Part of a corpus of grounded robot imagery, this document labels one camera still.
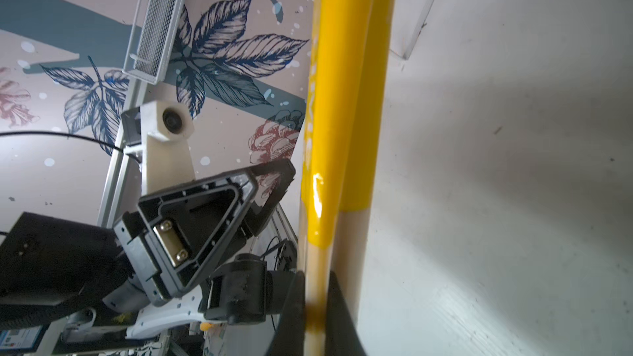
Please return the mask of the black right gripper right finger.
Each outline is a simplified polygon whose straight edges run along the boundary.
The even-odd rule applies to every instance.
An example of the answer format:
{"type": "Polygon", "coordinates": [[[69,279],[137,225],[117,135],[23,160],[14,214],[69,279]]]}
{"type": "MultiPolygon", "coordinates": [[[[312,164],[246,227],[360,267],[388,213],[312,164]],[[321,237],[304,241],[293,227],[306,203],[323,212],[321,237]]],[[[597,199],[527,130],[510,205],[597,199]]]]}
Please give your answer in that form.
{"type": "Polygon", "coordinates": [[[335,272],[331,272],[326,307],[327,356],[366,356],[335,272]]]}

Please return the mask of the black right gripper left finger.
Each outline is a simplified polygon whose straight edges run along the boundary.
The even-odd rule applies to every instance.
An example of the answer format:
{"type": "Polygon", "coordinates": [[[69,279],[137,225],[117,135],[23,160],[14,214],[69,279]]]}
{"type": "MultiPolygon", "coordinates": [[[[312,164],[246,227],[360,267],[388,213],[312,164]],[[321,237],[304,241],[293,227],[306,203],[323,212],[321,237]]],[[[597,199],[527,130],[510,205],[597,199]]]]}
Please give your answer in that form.
{"type": "Polygon", "coordinates": [[[303,356],[305,327],[305,274],[297,271],[290,284],[277,331],[265,355],[303,356]]]}

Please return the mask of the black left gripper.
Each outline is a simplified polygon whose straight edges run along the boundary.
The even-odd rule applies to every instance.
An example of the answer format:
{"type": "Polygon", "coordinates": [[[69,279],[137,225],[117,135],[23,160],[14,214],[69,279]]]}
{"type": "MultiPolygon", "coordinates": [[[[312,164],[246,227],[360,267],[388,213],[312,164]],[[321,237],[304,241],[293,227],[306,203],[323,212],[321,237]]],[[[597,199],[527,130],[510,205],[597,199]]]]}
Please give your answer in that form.
{"type": "Polygon", "coordinates": [[[185,296],[259,234],[257,193],[244,167],[146,195],[114,230],[24,212],[1,243],[1,327],[185,296]]]}

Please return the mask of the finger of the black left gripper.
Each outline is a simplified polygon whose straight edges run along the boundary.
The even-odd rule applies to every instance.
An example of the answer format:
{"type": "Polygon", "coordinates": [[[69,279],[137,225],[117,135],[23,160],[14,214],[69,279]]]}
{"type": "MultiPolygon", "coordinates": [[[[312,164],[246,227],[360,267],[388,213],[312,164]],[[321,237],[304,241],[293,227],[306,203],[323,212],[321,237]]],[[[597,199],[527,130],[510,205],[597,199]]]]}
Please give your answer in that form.
{"type": "Polygon", "coordinates": [[[267,226],[276,207],[285,196],[295,177],[296,170],[288,158],[248,166],[243,169],[255,184],[255,196],[250,198],[251,205],[247,209],[242,223],[253,237],[259,236],[267,226]],[[274,176],[276,183],[270,187],[265,204],[259,205],[256,197],[259,193],[258,177],[274,176]]]}

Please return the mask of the yellow Pastatime pasta bag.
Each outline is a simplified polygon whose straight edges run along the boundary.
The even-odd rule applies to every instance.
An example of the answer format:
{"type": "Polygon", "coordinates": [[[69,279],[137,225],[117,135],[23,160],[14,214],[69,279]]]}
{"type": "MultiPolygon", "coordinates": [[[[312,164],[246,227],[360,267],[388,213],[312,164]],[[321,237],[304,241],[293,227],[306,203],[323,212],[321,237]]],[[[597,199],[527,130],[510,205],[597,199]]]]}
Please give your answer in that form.
{"type": "Polygon", "coordinates": [[[358,321],[394,4],[314,3],[300,193],[305,355],[325,355],[332,271],[358,321]]]}

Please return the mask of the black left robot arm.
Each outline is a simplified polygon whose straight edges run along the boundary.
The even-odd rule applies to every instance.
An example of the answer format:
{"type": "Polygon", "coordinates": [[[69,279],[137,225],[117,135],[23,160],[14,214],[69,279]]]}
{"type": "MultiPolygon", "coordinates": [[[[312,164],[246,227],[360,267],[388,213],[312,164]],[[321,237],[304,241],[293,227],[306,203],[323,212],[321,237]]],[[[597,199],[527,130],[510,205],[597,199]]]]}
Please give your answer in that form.
{"type": "Polygon", "coordinates": [[[24,213],[1,244],[2,331],[64,318],[68,342],[142,341],[196,321],[265,321],[293,275],[244,247],[294,175],[279,159],[173,186],[111,228],[24,213]]]}

